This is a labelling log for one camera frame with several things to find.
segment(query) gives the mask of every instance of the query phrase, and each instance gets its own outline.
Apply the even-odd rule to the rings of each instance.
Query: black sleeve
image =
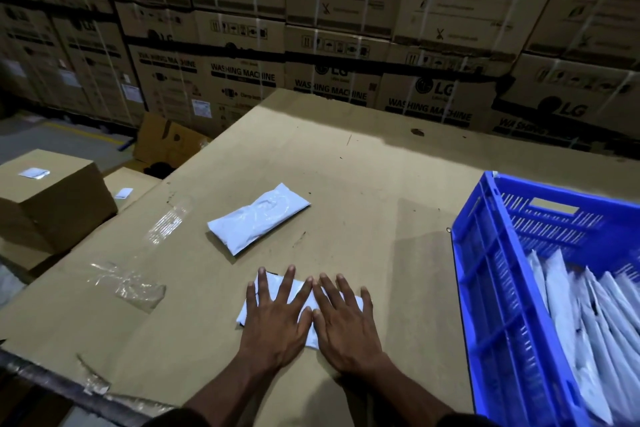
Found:
[[[438,422],[438,427],[499,427],[484,415],[449,414]]]
[[[143,427],[210,427],[205,418],[190,408],[175,408],[146,422]]]

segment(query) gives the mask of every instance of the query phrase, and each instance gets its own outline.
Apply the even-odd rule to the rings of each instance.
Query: white label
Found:
[[[26,171],[22,171],[20,176],[28,177],[31,179],[42,179],[44,176],[48,176],[50,174],[46,169],[40,169],[38,167],[30,167]]]
[[[129,195],[131,194],[131,191],[133,191],[132,187],[123,187],[122,189],[120,189],[118,191],[118,194],[116,194],[114,196],[115,199],[127,199],[129,197]]]
[[[198,117],[211,118],[211,105],[208,101],[202,101],[201,99],[192,99],[193,113]]]
[[[82,88],[82,85],[78,83],[78,78],[76,78],[76,74],[73,71],[69,71],[68,69],[59,69],[60,76],[62,76],[62,81],[67,86],[75,86],[76,88]]]
[[[14,61],[13,59],[3,59],[3,63],[13,76],[20,76],[20,78],[27,77],[18,61]]]
[[[122,91],[124,91],[124,96],[126,99],[130,99],[131,101],[135,101],[136,103],[145,102],[142,99],[142,93],[140,93],[140,88],[138,88],[137,86],[125,85],[123,83]]]

